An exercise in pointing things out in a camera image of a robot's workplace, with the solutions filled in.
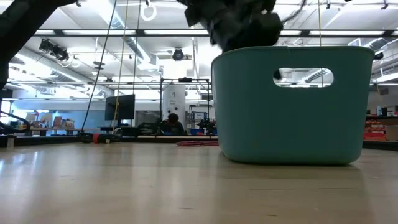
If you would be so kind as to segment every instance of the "black monitor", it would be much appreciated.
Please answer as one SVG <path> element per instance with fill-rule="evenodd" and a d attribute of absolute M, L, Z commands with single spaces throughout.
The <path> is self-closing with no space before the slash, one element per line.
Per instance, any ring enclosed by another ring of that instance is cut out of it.
<path fill-rule="evenodd" d="M 105 106 L 105 120 L 112 121 L 114 119 L 114 111 L 116 109 L 116 96 L 108 97 Z M 119 106 L 116 114 L 116 120 L 134 119 L 134 109 L 136 104 L 136 96 L 124 95 L 118 98 Z"/>

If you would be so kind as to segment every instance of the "rope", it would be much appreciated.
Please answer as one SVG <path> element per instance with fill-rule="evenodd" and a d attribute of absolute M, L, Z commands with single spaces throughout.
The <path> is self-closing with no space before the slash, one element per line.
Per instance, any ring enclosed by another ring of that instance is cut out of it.
<path fill-rule="evenodd" d="M 124 24 L 127 24 L 127 18 L 129 15 L 129 0 L 127 0 L 127 6 L 126 6 L 126 16 L 124 18 Z M 112 127 L 113 127 L 113 132 L 114 132 L 114 121 L 116 120 L 116 116 L 118 115 L 118 109 L 119 109 L 119 93 L 120 93 L 120 80 L 122 77 L 122 68 L 123 68 L 123 57 L 124 57 L 124 44 L 126 43 L 126 41 L 124 41 L 126 39 L 126 29 L 127 29 L 127 25 L 124 25 L 124 32 L 123 32 L 123 44 L 122 44 L 122 57 L 121 57 L 121 61 L 120 61 L 120 68 L 119 68 L 119 81 L 118 81 L 118 93 L 116 94 L 116 106 L 114 109 L 114 116 L 113 116 L 113 120 L 112 120 Z"/>
<path fill-rule="evenodd" d="M 322 47 L 322 25 L 321 25 L 321 0 L 318 0 L 318 23 L 319 23 L 319 46 Z M 321 68 L 321 85 L 323 87 L 323 67 Z"/>
<path fill-rule="evenodd" d="M 114 16 L 114 12 L 115 12 L 115 10 L 116 10 L 116 3 L 117 3 L 117 2 L 118 2 L 118 0 L 115 0 L 115 1 L 114 1 L 114 4 L 113 4 L 112 15 L 111 15 L 111 18 L 110 18 L 110 20 L 109 20 L 108 31 L 107 31 L 107 33 L 106 33 L 104 48 L 103 48 L 102 54 L 101 54 L 101 61 L 100 61 L 99 66 L 98 66 L 98 72 L 97 72 L 97 76 L 96 76 L 96 78 L 95 78 L 95 82 L 94 82 L 94 86 L 93 86 L 93 91 L 92 91 L 92 93 L 91 93 L 90 100 L 88 101 L 88 106 L 87 106 L 87 111 L 86 111 L 85 120 L 84 120 L 84 122 L 83 122 L 83 125 L 81 126 L 81 131 L 82 131 L 82 132 L 84 132 L 85 124 L 86 124 L 87 117 L 88 117 L 88 112 L 90 111 L 91 102 L 93 101 L 93 96 L 94 96 L 95 87 L 97 86 L 97 83 L 98 83 L 98 77 L 100 77 L 100 71 L 101 71 L 101 67 L 102 67 L 102 62 L 103 62 L 103 60 L 104 60 L 104 55 L 105 55 L 105 48 L 106 48 L 106 44 L 108 43 L 109 32 L 111 31 L 112 19 L 113 19 L 113 16 Z"/>
<path fill-rule="evenodd" d="M 139 21 L 140 21 L 140 14 L 141 14 L 141 3 L 142 0 L 139 0 L 139 7 L 138 7 L 138 19 L 137 19 L 137 30 L 139 29 Z M 133 74 L 133 81 L 132 81 L 132 94 L 134 94 L 136 90 L 136 70 L 137 70 L 137 48 L 138 48 L 138 36 L 136 37 L 136 49 L 134 55 L 134 74 Z"/>

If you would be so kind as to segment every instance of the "bin handle cutout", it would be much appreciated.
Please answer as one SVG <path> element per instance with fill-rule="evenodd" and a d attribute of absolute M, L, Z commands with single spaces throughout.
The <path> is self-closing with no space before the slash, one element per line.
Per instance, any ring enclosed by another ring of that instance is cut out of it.
<path fill-rule="evenodd" d="M 283 88 L 326 88 L 333 81 L 334 74 L 329 68 L 280 68 L 274 72 L 275 85 Z"/>

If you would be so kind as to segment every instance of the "light wood floor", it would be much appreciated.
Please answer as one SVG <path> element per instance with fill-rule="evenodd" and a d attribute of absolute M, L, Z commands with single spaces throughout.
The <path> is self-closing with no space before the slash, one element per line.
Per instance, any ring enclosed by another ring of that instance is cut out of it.
<path fill-rule="evenodd" d="M 398 153 L 252 166 L 217 147 L 62 144 L 0 152 L 0 223 L 398 223 Z"/>

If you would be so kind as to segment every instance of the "hanging cable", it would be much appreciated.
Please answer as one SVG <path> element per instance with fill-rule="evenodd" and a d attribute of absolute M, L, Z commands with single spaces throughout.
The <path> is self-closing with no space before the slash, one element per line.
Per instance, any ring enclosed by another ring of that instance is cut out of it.
<path fill-rule="evenodd" d="M 303 9 L 304 9 L 304 7 L 305 7 L 306 4 L 307 4 L 307 0 L 303 0 L 302 3 L 301 3 L 301 5 L 300 5 L 300 8 L 299 8 L 295 13 L 293 13 L 293 14 L 290 15 L 290 16 L 288 16 L 286 19 L 282 20 L 282 23 L 291 21 L 292 19 L 296 18 L 296 16 L 298 16 L 298 14 L 299 14 L 301 11 L 303 11 Z"/>
<path fill-rule="evenodd" d="M 109 21 L 112 21 L 112 19 L 113 19 L 114 12 L 115 12 L 115 10 L 116 10 L 116 3 L 117 3 L 117 2 L 118 2 L 118 0 L 115 0 L 115 1 L 114 1 L 113 10 L 112 10 L 112 15 L 111 15 L 111 18 L 110 18 Z M 81 132 L 82 132 L 82 133 L 84 132 L 84 127 L 85 127 L 85 124 L 86 124 L 86 121 L 87 121 L 88 112 L 90 111 L 91 102 L 93 101 L 93 96 L 94 96 L 95 87 L 97 86 L 97 83 L 98 83 L 98 77 L 100 77 L 100 71 L 101 71 L 101 67 L 102 67 L 102 64 L 103 64 L 103 60 L 104 60 L 105 48 L 106 48 L 106 44 L 108 43 L 109 32 L 111 31 L 111 26 L 112 26 L 112 22 L 109 23 L 108 31 L 107 31 L 107 33 L 106 33 L 105 43 L 104 43 L 104 47 L 103 47 L 102 54 L 101 54 L 101 61 L 100 61 L 99 65 L 98 65 L 99 69 L 98 69 L 98 71 L 97 71 L 97 76 L 96 76 L 96 78 L 95 78 L 95 82 L 94 82 L 94 86 L 93 86 L 93 91 L 92 91 L 92 93 L 91 93 L 90 100 L 88 101 L 86 116 L 85 116 L 83 125 L 81 126 Z"/>
<path fill-rule="evenodd" d="M 139 8 L 138 8 L 138 19 L 137 19 L 137 29 L 139 29 L 139 21 L 140 21 L 140 13 L 141 13 L 141 4 L 142 0 L 139 0 Z M 134 49 L 134 74 L 133 74 L 133 81 L 132 81 L 132 94 L 134 94 L 136 90 L 136 70 L 137 70 L 137 48 L 138 48 L 138 36 L 136 37 L 136 48 Z"/>
<path fill-rule="evenodd" d="M 129 7 L 126 6 L 126 17 L 124 18 L 124 24 L 127 24 L 128 15 L 129 15 Z M 113 116 L 113 120 L 112 120 L 113 132 L 115 132 L 115 128 L 114 128 L 113 122 L 116 120 L 116 117 L 118 115 L 118 109 L 119 109 L 120 80 L 121 80 L 121 77 L 122 77 L 123 57 L 124 57 L 124 44 L 126 43 L 126 41 L 124 41 L 126 39 L 126 29 L 127 29 L 127 26 L 124 26 L 123 43 L 122 43 L 122 56 L 121 56 L 121 60 L 120 60 L 119 80 L 118 80 L 118 88 L 117 88 L 118 93 L 116 94 L 116 106 L 115 106 L 115 109 L 114 109 L 114 116 Z"/>

